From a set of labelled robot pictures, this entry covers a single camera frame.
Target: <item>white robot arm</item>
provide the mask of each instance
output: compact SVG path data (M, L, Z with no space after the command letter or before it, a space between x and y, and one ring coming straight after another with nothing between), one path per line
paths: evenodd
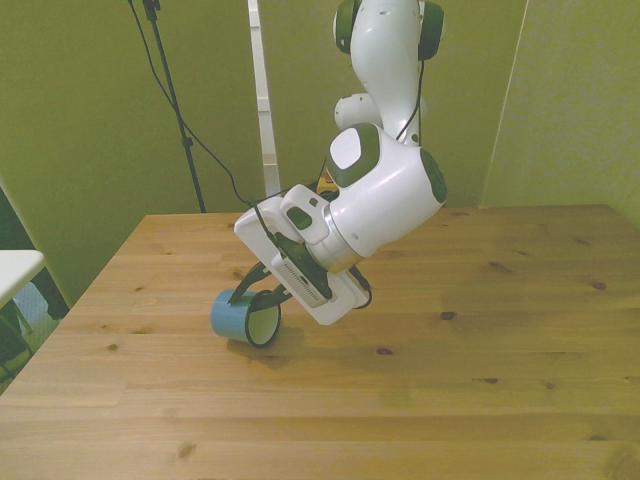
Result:
M355 265L406 235L444 203L446 185L419 146L420 62L438 49L440 7L415 0L347 0L334 20L337 46L350 53L366 94L338 102L343 131L327 170L332 201L303 185L246 212L235 232L321 324L368 301Z

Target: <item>table surface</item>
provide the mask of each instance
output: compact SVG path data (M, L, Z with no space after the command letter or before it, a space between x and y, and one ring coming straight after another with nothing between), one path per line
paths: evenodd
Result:
M44 267L37 250L0 250L0 307Z
M287 302L264 350L209 323L255 263L236 218L142 221L0 397L0 478L640 478L640 232L610 208L443 209L361 264L368 309Z

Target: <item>blue tape roll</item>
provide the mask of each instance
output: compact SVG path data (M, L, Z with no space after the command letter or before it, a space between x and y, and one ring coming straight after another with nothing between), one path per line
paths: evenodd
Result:
M254 347L265 347L276 337L282 312L280 305L258 312L251 311L252 303L261 295L269 293L245 292L240 300L229 304L233 290L225 290L213 302L211 326L216 335L250 343Z

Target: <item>wall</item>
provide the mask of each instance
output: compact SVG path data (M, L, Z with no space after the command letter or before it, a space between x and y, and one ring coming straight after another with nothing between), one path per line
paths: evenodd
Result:
M484 203L606 203L640 226L639 25L633 0L530 0Z
M491 159L525 0L439 0L446 33L426 63L430 113L423 146L449 186L448 205L475 205ZM364 91L349 56L335 46L334 1L261 0L276 151L282 187L317 176L339 133L333 107Z
M241 192L262 197L246 2L161 4L185 119ZM191 176L126 1L0 0L0 11L0 179L74 303L145 214L198 211ZM244 210L194 152L208 209Z

